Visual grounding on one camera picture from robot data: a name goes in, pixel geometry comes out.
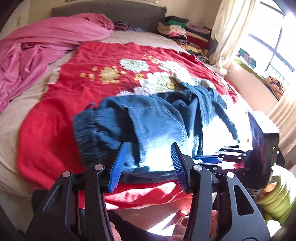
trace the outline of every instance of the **beige bedsheet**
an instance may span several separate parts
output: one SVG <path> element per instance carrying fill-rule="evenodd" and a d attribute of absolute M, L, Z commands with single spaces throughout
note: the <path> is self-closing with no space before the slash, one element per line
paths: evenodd
<path fill-rule="evenodd" d="M 120 32 L 114 31 L 113 35 L 102 42 L 128 43 L 135 42 L 138 45 L 150 45 L 184 50 L 174 41 L 152 33 Z M 40 101 L 45 91 L 49 77 L 58 66 L 68 62 L 75 54 L 75 51 L 67 53 L 53 64 L 49 65 L 46 74 L 40 78 L 32 87 L 27 89 L 19 97 L 11 101 L 7 109 L 0 114 L 0 189 L 23 197 L 30 197 L 29 185 L 20 177 L 17 166 L 17 140 L 18 131 L 23 120 L 29 111 Z"/>

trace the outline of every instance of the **stack of folded clothes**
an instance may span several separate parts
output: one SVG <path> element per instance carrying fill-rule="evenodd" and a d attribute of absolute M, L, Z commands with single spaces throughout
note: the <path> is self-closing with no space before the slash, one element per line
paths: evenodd
<path fill-rule="evenodd" d="M 193 54 L 195 56 L 206 56 L 207 50 L 200 48 L 199 46 L 189 42 L 188 40 L 183 39 L 174 39 L 176 44 L 178 44 L 182 49 L 186 50 L 186 52 Z"/>
<path fill-rule="evenodd" d="M 133 28 L 128 23 L 117 21 L 113 22 L 114 24 L 114 30 L 115 31 L 134 31 L 134 32 L 145 32 L 142 28 Z"/>
<path fill-rule="evenodd" d="M 166 17 L 163 22 L 158 23 L 158 32 L 169 38 L 173 39 L 186 39 L 186 23 L 188 19 L 179 18 L 176 16 Z"/>
<path fill-rule="evenodd" d="M 209 40 L 211 39 L 211 33 L 208 28 L 200 27 L 196 24 L 187 22 L 185 29 L 188 41 L 201 48 L 209 48 Z"/>

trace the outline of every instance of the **floral pattern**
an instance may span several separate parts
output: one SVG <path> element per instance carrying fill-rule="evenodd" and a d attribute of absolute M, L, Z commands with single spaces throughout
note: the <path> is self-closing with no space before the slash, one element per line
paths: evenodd
<path fill-rule="evenodd" d="M 157 93 L 173 91 L 175 85 L 171 82 L 172 76 L 167 72 L 148 73 L 146 79 L 139 81 L 144 88 L 154 89 Z"/>
<path fill-rule="evenodd" d="M 179 69 L 179 71 L 174 72 L 174 78 L 178 83 L 185 83 L 192 86 L 196 85 L 188 70 L 184 67 Z"/>
<path fill-rule="evenodd" d="M 143 77 L 144 77 L 143 74 L 135 74 L 134 80 L 139 81 L 139 80 L 142 80 Z"/>
<path fill-rule="evenodd" d="M 104 84 L 117 84 L 119 83 L 119 80 L 116 80 L 119 78 L 119 71 L 117 70 L 117 68 L 111 68 L 109 66 L 106 66 L 105 68 L 103 68 L 101 70 L 101 73 L 99 74 L 100 81 L 102 81 Z"/>
<path fill-rule="evenodd" d="M 197 77 L 191 77 L 191 79 L 195 82 L 194 85 L 203 86 L 205 88 L 216 90 L 215 85 L 207 79 L 201 79 Z"/>
<path fill-rule="evenodd" d="M 148 54 L 144 54 L 144 57 L 142 59 L 148 59 L 151 60 L 152 63 L 154 64 L 159 64 L 160 60 L 157 58 L 153 58 L 152 56 L 148 55 Z"/>
<path fill-rule="evenodd" d="M 180 70 L 184 71 L 184 69 L 186 69 L 182 65 L 180 65 L 179 63 L 177 63 L 175 61 L 170 61 L 170 60 L 160 61 L 160 65 L 158 67 L 164 71 L 170 71 L 172 73 L 178 72 Z"/>
<path fill-rule="evenodd" d="M 89 74 L 89 80 L 93 82 L 96 79 L 96 76 L 94 74 Z"/>
<path fill-rule="evenodd" d="M 134 73 L 140 73 L 141 71 L 149 71 L 149 65 L 143 60 L 121 59 L 120 65 L 124 69 L 131 70 Z"/>

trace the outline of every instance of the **white flower pattern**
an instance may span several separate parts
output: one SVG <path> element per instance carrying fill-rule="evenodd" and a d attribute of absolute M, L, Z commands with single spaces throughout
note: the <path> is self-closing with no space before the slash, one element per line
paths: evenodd
<path fill-rule="evenodd" d="M 167 72 L 148 73 L 146 79 L 139 81 L 144 88 L 154 89 L 157 93 L 174 91 L 174 84 L 171 82 L 172 76 Z"/>
<path fill-rule="evenodd" d="M 164 71 L 172 72 L 173 77 L 178 83 L 185 83 L 192 86 L 204 86 L 205 88 L 216 90 L 214 84 L 209 80 L 192 77 L 185 67 L 175 61 L 160 61 L 160 65 L 158 67 Z"/>
<path fill-rule="evenodd" d="M 149 71 L 149 65 L 143 60 L 121 59 L 119 63 L 124 69 L 131 70 L 134 73 Z"/>

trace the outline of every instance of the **yellow flower pattern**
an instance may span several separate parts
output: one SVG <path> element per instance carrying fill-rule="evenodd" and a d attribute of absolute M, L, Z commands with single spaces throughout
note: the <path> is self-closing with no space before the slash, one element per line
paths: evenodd
<path fill-rule="evenodd" d="M 120 81 L 116 80 L 119 78 L 119 71 L 113 66 L 113 68 L 106 66 L 101 70 L 101 73 L 99 74 L 100 81 L 102 81 L 104 84 L 117 84 Z"/>
<path fill-rule="evenodd" d="M 139 81 L 139 80 L 142 80 L 143 79 L 143 77 L 144 77 L 144 75 L 143 74 L 135 74 L 135 77 L 134 77 L 134 80 L 137 80 L 137 81 Z"/>
<path fill-rule="evenodd" d="M 98 71 L 98 67 L 92 67 L 91 68 L 93 73 L 87 74 L 87 73 L 81 73 L 80 77 L 85 78 L 86 76 L 89 77 L 89 81 L 94 82 L 96 80 L 96 77 L 100 77 L 100 81 L 102 81 L 104 84 L 117 84 L 120 81 L 117 80 L 120 77 L 120 74 L 126 75 L 127 72 L 125 71 L 118 71 L 116 66 L 106 66 L 103 68 L 99 75 L 97 75 L 96 71 Z"/>
<path fill-rule="evenodd" d="M 174 90 L 174 89 L 176 88 L 176 86 L 175 86 L 172 82 L 168 82 L 168 83 L 166 84 L 166 86 L 167 86 L 169 89 L 171 89 L 171 90 Z"/>
<path fill-rule="evenodd" d="M 142 59 L 151 60 L 152 63 L 159 64 L 159 59 L 153 58 L 152 56 L 148 54 L 144 54 L 144 57 Z"/>
<path fill-rule="evenodd" d="M 89 80 L 93 82 L 96 79 L 96 76 L 94 74 L 89 74 Z"/>

